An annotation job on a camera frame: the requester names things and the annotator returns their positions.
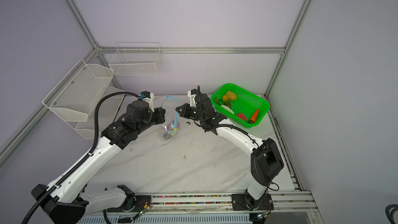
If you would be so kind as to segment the purple onion toy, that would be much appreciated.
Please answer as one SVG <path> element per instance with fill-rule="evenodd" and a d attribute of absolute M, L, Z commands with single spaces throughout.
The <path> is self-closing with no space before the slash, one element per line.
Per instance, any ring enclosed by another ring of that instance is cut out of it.
<path fill-rule="evenodd" d="M 167 130 L 169 132 L 176 132 L 179 129 L 179 123 L 177 122 L 177 125 L 175 125 L 175 121 L 171 121 L 168 123 Z"/>

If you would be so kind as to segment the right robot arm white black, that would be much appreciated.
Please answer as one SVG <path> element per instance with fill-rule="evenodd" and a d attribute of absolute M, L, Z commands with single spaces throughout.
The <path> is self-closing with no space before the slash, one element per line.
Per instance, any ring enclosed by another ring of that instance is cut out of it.
<path fill-rule="evenodd" d="M 215 111 L 205 93 L 188 91 L 189 103 L 176 108 L 180 117 L 197 121 L 205 131 L 227 139 L 250 157 L 252 180 L 245 190 L 248 204 L 263 201 L 274 178 L 285 167 L 279 148 L 273 139 L 262 140 L 234 125 L 224 114 Z"/>

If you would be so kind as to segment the yellow lemon toy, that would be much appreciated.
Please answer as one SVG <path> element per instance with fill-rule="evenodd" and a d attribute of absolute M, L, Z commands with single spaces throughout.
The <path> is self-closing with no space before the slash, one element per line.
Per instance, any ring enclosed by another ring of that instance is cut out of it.
<path fill-rule="evenodd" d="M 227 91 L 225 96 L 230 100 L 230 101 L 235 101 L 237 99 L 237 95 L 232 92 L 232 91 Z"/>

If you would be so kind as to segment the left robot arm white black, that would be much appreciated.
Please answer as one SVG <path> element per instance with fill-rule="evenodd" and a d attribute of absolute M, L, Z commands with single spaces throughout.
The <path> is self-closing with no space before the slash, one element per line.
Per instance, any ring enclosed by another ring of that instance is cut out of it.
<path fill-rule="evenodd" d="M 135 193 L 126 185 L 97 194 L 85 191 L 90 179 L 115 155 L 150 127 L 165 123 L 165 109 L 151 108 L 144 100 L 127 106 L 126 113 L 97 133 L 92 147 L 60 177 L 32 190 L 36 203 L 23 219 L 26 224 L 40 207 L 55 224 L 75 224 L 83 217 L 110 208 L 124 211 L 136 205 Z"/>

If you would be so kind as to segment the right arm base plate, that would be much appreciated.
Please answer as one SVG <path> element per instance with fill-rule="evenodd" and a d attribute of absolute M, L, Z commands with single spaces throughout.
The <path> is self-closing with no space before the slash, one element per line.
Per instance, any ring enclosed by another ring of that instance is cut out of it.
<path fill-rule="evenodd" d="M 232 208 L 234 211 L 272 211 L 274 203 L 270 194 L 264 193 L 255 200 L 247 192 L 244 194 L 231 195 Z"/>

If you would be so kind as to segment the black round avocado toy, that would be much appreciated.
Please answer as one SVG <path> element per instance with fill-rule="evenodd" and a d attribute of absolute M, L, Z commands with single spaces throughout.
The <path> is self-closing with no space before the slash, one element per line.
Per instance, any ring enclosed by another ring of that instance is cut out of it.
<path fill-rule="evenodd" d="M 163 138 L 164 139 L 170 139 L 173 136 L 173 132 L 165 131 L 163 132 Z"/>

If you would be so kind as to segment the clear zip bag blue zipper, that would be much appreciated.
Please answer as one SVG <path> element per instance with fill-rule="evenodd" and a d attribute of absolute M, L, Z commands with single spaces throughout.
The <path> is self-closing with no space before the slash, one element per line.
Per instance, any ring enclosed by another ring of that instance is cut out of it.
<path fill-rule="evenodd" d="M 176 112 L 176 108 L 180 106 L 180 100 L 166 95 L 166 99 L 163 101 L 161 106 L 165 109 L 165 123 L 162 126 L 163 138 L 167 140 L 174 137 L 179 129 L 178 113 Z"/>

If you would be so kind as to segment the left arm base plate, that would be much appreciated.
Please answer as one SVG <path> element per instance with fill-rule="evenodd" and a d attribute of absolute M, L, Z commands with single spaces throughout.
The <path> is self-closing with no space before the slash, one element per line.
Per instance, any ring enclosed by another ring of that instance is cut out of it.
<path fill-rule="evenodd" d="M 146 204 L 150 204 L 152 197 L 150 195 L 135 195 L 133 198 L 127 198 L 120 207 L 109 208 L 108 212 L 134 212 L 138 213 L 144 209 Z"/>

